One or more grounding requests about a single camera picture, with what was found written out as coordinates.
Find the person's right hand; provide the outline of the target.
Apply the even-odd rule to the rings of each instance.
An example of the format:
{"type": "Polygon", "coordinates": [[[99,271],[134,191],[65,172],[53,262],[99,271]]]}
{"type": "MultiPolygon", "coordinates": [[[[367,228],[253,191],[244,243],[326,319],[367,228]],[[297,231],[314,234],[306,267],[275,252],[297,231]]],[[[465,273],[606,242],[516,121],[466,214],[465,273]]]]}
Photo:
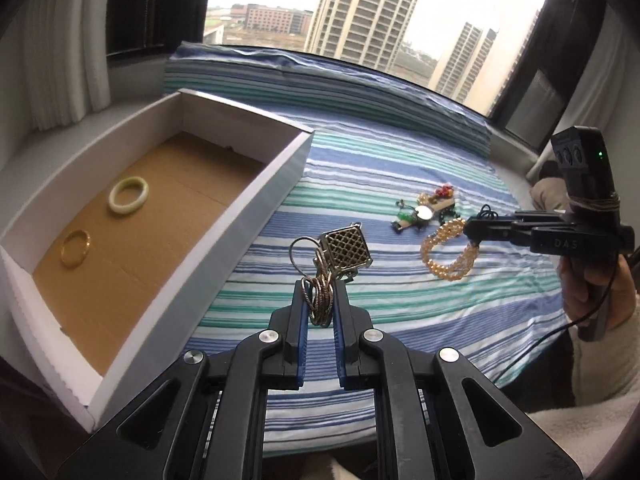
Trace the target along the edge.
{"type": "MultiPolygon", "coordinates": [[[[571,321],[582,318],[596,307],[600,298],[589,298],[589,287],[605,287],[614,272],[608,266],[587,266],[578,269],[582,263],[562,257],[558,264],[558,274],[562,286],[563,308],[571,321]]],[[[629,266],[623,256],[618,257],[617,270],[614,272],[610,292],[608,293],[608,319],[606,329],[624,324],[634,314],[637,305],[637,292],[634,288],[629,266]]]]}

